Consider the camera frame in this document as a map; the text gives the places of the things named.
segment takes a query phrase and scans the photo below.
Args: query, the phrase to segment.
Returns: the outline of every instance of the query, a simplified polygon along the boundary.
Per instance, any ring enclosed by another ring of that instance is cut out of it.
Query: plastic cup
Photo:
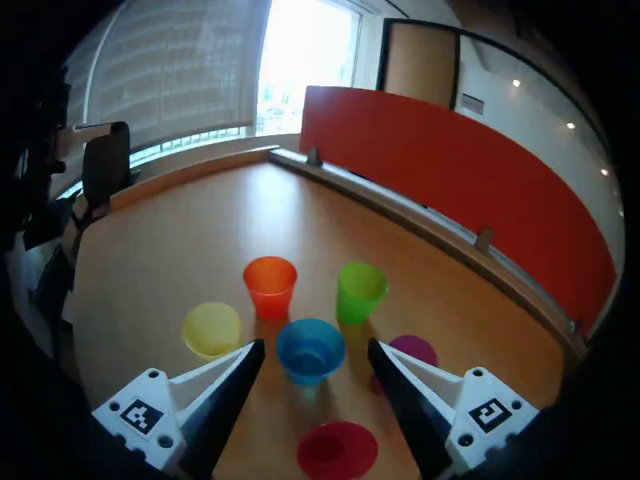
[[[298,272],[280,257],[260,257],[245,268],[244,279],[255,313],[267,320],[280,320],[289,313]]]
[[[438,366],[438,355],[431,344],[423,338],[415,335],[401,335],[391,340],[389,345],[396,350],[411,355],[413,358],[417,358],[421,362]],[[382,385],[380,385],[380,381],[375,375],[371,376],[370,386],[375,394],[382,393]]]
[[[298,464],[312,480],[353,480],[374,465],[378,442],[365,427],[351,422],[320,425],[298,444]]]
[[[384,273],[366,263],[350,263],[338,275],[338,320],[351,325],[368,319],[389,291]]]
[[[240,347],[242,322],[224,303],[203,303],[185,317],[182,337],[192,352],[210,362]]]
[[[282,329],[275,344],[278,360],[293,383],[316,385],[345,358],[342,335],[317,318],[303,318]]]

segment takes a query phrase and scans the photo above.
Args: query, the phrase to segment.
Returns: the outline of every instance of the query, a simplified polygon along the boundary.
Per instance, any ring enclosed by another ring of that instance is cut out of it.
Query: wooden table
[[[390,294],[361,327],[340,326],[342,367],[322,386],[286,380],[275,355],[282,322],[256,322],[242,280],[262,255],[298,269],[290,318],[335,319],[336,276],[348,262],[383,269]],[[140,371],[170,377],[202,364],[182,341],[182,320],[202,302],[225,302],[246,342],[266,360],[215,470],[216,478],[304,478],[298,440],[332,420],[369,429],[379,456],[365,478],[418,477],[384,398],[370,392],[370,336],[416,334],[439,366],[484,366],[538,408],[555,399],[562,349],[524,310],[428,242],[335,191],[263,163],[201,178],[92,225],[78,257],[74,319],[78,367],[93,407]]]

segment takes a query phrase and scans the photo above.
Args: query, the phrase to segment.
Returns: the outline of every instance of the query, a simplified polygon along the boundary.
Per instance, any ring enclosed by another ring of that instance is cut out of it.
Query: purple cup
[[[407,355],[417,358],[421,362],[428,363],[432,366],[438,366],[438,356],[436,355],[434,348],[423,338],[416,337],[415,335],[400,335],[399,337],[391,340],[389,345],[396,350],[400,350]],[[371,376],[370,386],[371,391],[375,394],[382,393],[382,386],[375,375]]]

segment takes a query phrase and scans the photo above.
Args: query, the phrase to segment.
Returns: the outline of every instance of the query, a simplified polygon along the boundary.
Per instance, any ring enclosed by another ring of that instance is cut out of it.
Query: red panel
[[[491,227],[583,332],[598,316],[615,279],[604,237],[568,185],[502,134],[412,98],[310,86],[300,148],[312,147],[473,232]]]

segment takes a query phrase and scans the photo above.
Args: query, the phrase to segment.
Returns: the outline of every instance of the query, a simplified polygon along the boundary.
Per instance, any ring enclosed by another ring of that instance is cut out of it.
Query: window
[[[352,86],[361,15],[328,0],[273,0],[256,134],[298,133],[308,85]]]

